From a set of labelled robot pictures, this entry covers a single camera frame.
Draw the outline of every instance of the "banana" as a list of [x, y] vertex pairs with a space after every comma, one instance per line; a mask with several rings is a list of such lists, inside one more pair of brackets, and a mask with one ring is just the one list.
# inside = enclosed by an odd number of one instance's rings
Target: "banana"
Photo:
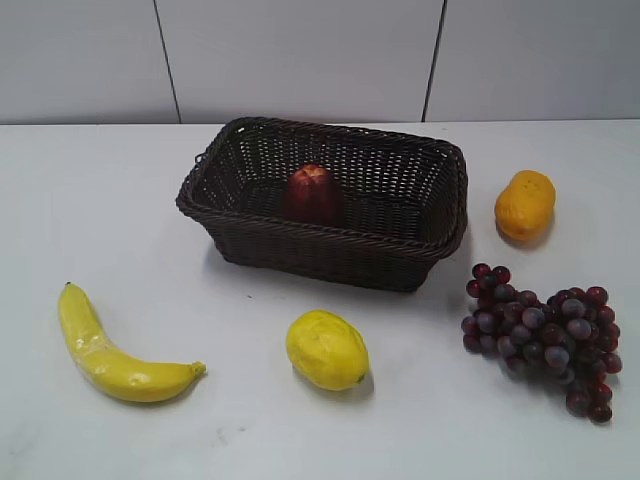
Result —
[[76, 364], [95, 386], [121, 400], [167, 400], [184, 391], [207, 369], [201, 362], [152, 363], [126, 354], [109, 340], [89, 298], [72, 283], [62, 290], [58, 314]]

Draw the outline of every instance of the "white wall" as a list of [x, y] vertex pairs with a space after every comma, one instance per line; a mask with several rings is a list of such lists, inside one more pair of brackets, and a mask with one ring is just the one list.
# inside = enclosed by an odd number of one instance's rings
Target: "white wall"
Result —
[[639, 0], [449, 0], [427, 120], [640, 117]]
[[158, 0], [184, 122], [419, 121], [442, 0]]
[[2, 0], [0, 123], [176, 121], [151, 0]]

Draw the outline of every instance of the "table surface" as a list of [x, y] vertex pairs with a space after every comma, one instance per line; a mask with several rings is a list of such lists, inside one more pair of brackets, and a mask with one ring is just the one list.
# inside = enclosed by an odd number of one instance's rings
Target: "table surface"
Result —
[[[174, 204], [220, 126], [0, 127], [0, 478], [638, 478], [640, 121], [372, 127], [447, 139], [467, 160], [463, 244], [412, 295], [226, 263]], [[557, 188], [553, 230], [529, 250], [505, 243], [493, 216], [521, 169]], [[544, 298], [609, 289], [625, 362], [610, 426], [464, 351], [477, 261], [508, 265]], [[208, 376], [157, 406], [94, 389], [60, 333], [68, 280], [121, 348], [201, 360]], [[362, 387], [322, 393], [294, 374], [285, 334], [315, 308], [362, 332], [373, 370]]]

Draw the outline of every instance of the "red apple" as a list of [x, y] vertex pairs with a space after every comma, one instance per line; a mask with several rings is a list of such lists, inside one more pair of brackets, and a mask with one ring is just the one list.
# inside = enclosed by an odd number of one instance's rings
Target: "red apple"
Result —
[[338, 227], [344, 216], [340, 185], [326, 168], [305, 165], [287, 180], [282, 213], [293, 222]]

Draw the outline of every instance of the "wicker basket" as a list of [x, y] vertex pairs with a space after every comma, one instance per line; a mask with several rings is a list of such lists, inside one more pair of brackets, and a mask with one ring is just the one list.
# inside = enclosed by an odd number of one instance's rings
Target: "wicker basket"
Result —
[[[345, 228], [282, 219], [287, 178], [308, 163], [340, 183]], [[403, 292], [459, 247], [466, 201], [464, 158], [448, 142], [267, 118], [227, 124], [176, 199], [229, 262]]]

